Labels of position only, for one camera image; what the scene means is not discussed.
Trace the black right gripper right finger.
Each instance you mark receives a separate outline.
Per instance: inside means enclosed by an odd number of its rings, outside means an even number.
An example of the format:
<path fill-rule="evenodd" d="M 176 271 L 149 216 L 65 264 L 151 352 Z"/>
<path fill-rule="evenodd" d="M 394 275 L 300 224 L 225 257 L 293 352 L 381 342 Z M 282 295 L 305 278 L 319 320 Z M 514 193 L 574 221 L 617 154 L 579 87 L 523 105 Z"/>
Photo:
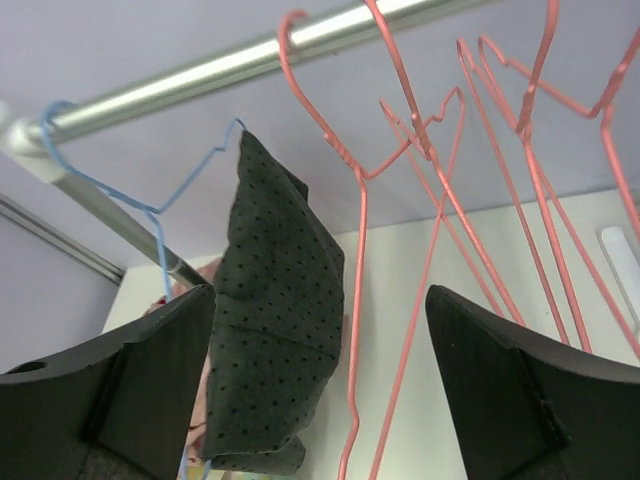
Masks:
<path fill-rule="evenodd" d="M 636 479 L 639 370 L 440 285 L 425 311 L 470 479 Z"/>

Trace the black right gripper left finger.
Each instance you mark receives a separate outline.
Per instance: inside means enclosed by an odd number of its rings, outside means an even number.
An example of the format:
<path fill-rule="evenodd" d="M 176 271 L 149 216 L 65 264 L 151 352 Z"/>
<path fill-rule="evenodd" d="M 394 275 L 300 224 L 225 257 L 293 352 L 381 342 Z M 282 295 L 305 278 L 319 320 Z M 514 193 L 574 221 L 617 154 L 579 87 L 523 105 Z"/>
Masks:
<path fill-rule="evenodd" d="M 2 374 L 2 478 L 176 478 L 214 309 L 199 286 Z"/>

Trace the pink pleated skirt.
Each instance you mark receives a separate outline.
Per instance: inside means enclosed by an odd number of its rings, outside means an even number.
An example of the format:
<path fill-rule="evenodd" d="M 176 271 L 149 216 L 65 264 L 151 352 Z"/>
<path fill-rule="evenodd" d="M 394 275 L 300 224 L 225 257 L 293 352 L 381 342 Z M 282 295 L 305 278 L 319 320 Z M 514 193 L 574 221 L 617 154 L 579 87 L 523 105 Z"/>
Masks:
<path fill-rule="evenodd" d="M 211 262 L 197 269 L 198 273 L 209 283 L 213 283 L 217 269 L 222 261 L 221 257 L 215 258 Z M 164 295 L 158 298 L 152 303 L 144 314 L 151 313 L 161 306 L 165 305 L 169 299 L 175 299 L 184 295 L 190 290 L 190 287 L 186 287 L 179 283 L 175 283 L 171 287 L 170 296 Z M 185 448 L 187 451 L 187 457 L 190 460 L 201 457 L 201 450 L 204 443 L 204 437 L 206 433 L 206 400 L 207 400 L 207 381 L 211 372 L 211 358 L 210 351 L 207 351 L 205 360 L 202 366 L 201 375 L 198 384 L 198 390 L 194 400 L 194 405 L 191 413 L 191 419 L 189 423 L 189 430 L 186 437 Z"/>

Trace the dark grey dotted skirt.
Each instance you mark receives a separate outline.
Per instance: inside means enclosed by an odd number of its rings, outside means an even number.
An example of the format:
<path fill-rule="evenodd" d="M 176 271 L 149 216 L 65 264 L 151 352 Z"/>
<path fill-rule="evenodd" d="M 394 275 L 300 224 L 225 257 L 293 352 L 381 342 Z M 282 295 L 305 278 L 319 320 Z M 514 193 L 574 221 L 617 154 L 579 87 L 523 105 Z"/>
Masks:
<path fill-rule="evenodd" d="M 240 140 L 228 246 L 216 270 L 202 457 L 294 474 L 342 349 L 345 256 L 305 183 L 250 132 Z"/>

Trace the pink hanger of white skirt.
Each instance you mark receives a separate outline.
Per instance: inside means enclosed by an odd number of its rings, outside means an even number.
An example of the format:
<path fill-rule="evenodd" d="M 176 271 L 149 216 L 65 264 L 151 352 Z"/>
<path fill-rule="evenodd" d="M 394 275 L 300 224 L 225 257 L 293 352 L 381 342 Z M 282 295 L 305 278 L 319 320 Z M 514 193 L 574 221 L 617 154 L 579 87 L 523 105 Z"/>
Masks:
<path fill-rule="evenodd" d="M 629 182 L 626 179 L 621 161 L 618 156 L 618 152 L 611 133 L 611 124 L 615 113 L 614 99 L 616 94 L 621 89 L 624 78 L 632 65 L 632 62 L 639 50 L 639 33 L 635 32 L 629 46 L 626 48 L 622 59 L 618 66 L 612 71 L 606 87 L 604 88 L 599 99 L 591 107 L 585 107 L 571 99 L 569 96 L 561 93 L 556 87 L 552 86 L 546 81 L 541 79 L 541 74 L 546 57 L 549 53 L 551 43 L 554 37 L 556 28 L 554 26 L 547 26 L 544 30 L 540 46 L 534 61 L 532 68 L 525 67 L 517 60 L 511 59 L 503 54 L 500 48 L 487 36 L 482 35 L 477 40 L 477 48 L 480 56 L 483 72 L 480 74 L 481 79 L 485 83 L 487 89 L 490 92 L 492 99 L 495 101 L 498 109 L 503 114 L 507 123 L 513 128 L 521 140 L 527 167 L 532 179 L 534 191 L 536 193 L 536 200 L 540 209 L 543 225 L 549 243 L 551 246 L 556 268 L 558 270 L 561 283 L 567 297 L 567 302 L 571 311 L 571 315 L 574 321 L 576 332 L 580 340 L 582 348 L 589 352 L 591 350 L 591 344 L 589 336 L 586 330 L 586 324 L 584 322 L 582 313 L 579 308 L 577 296 L 573 288 L 572 280 L 570 278 L 569 269 L 567 267 L 564 253 L 560 245 L 558 234 L 552 220 L 551 207 L 555 207 L 558 215 L 560 216 L 564 226 L 573 241 L 580 257 L 585 264 L 585 267 L 591 274 L 598 290 L 600 291 L 605 303 L 609 307 L 614 319 L 618 323 L 623 336 L 627 343 L 631 347 L 635 354 L 639 353 L 639 341 L 637 337 L 632 333 L 631 328 L 626 323 L 620 308 L 615 303 L 608 287 L 605 285 L 604 280 L 596 269 L 591 257 L 586 252 L 584 245 L 577 235 L 575 228 L 564 208 L 561 206 L 559 199 L 554 192 L 550 181 L 540 166 L 532 147 L 532 112 L 535 106 L 536 94 L 539 90 L 543 90 L 550 95 L 551 98 L 558 101 L 561 105 L 567 107 L 569 110 L 578 114 L 585 119 L 595 119 L 599 117 L 600 123 L 600 138 L 604 147 L 607 160 L 611 167 L 616 186 L 621 196 L 622 203 L 625 207 L 626 213 L 629 216 L 629 220 L 632 229 L 635 233 L 639 232 L 639 212 L 633 203 L 631 188 Z M 522 106 L 518 114 L 514 114 L 510 108 L 501 87 L 499 86 L 491 67 L 488 64 L 486 53 L 492 51 L 499 63 L 505 68 L 513 68 L 527 81 L 527 87 L 523 94 Z"/>

